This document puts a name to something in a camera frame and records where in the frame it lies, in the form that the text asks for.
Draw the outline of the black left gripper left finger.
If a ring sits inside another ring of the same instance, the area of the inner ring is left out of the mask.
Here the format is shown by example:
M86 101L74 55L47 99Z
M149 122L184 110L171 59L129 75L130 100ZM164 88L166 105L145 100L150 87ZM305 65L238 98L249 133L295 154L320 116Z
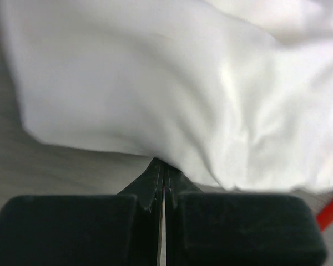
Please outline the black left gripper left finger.
M116 195L17 196L0 210L0 265L158 265L164 164Z

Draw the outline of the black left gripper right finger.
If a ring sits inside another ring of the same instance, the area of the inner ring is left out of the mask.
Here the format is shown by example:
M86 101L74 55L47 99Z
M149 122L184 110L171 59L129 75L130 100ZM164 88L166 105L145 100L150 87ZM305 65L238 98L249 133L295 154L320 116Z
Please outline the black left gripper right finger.
M322 265L327 249L308 205L282 194L206 193L164 172L167 265Z

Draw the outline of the white cloth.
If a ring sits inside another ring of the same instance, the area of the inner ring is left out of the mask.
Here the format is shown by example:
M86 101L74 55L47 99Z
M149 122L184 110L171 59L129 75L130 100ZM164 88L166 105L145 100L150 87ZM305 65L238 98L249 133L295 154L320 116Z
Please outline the white cloth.
M0 1L23 128L227 190L333 190L333 1Z

